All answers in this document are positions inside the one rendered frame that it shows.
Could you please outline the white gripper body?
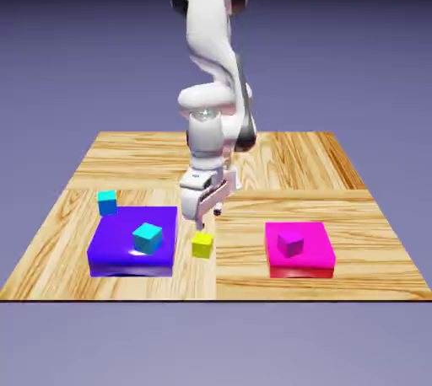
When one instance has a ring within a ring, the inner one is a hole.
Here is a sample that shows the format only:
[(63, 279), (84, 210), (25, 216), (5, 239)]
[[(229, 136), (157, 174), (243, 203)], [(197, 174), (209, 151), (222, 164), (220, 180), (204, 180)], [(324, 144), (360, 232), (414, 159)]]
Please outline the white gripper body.
[(185, 219), (196, 220), (236, 191), (236, 172), (188, 169), (181, 178), (181, 211)]

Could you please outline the small yellow cube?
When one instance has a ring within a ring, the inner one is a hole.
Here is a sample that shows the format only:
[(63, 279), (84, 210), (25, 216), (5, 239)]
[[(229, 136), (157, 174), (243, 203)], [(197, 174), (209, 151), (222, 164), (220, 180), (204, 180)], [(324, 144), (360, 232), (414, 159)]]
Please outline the small yellow cube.
[(209, 259), (213, 252), (213, 235), (196, 231), (192, 239), (192, 255), (197, 258)]

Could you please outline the small cyan cube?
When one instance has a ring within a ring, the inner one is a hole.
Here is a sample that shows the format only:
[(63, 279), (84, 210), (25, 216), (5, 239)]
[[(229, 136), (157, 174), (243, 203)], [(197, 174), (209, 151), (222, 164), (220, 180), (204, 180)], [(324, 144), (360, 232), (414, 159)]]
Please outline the small cyan cube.
[(132, 232), (133, 247), (136, 251), (146, 255), (153, 255), (162, 243), (162, 228), (143, 223)]
[(115, 190), (104, 190), (97, 193), (99, 213), (102, 217), (117, 213), (117, 197)]

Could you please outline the small magenta cube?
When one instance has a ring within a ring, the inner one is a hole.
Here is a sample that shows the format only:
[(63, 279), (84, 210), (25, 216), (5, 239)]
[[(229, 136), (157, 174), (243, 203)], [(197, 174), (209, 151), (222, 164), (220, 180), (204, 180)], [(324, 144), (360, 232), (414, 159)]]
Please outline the small magenta cube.
[(287, 229), (278, 233), (277, 247), (285, 258), (299, 255), (304, 248), (304, 237), (296, 229)]

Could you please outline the large blue box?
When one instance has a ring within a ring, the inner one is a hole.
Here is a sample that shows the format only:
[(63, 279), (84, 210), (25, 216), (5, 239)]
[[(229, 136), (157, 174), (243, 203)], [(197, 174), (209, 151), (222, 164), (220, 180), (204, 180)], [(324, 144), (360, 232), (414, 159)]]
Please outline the large blue box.
[[(153, 255), (133, 247), (132, 232), (148, 222), (162, 228), (162, 243)], [(172, 275), (177, 237), (175, 206), (120, 206), (102, 217), (87, 250), (92, 277)]]

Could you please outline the large pink box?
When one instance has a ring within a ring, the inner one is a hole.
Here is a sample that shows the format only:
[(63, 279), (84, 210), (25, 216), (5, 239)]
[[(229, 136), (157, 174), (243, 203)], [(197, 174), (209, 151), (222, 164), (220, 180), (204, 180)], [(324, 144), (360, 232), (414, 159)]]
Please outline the large pink box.
[(332, 278), (336, 264), (322, 222), (266, 222), (265, 248), (271, 278)]

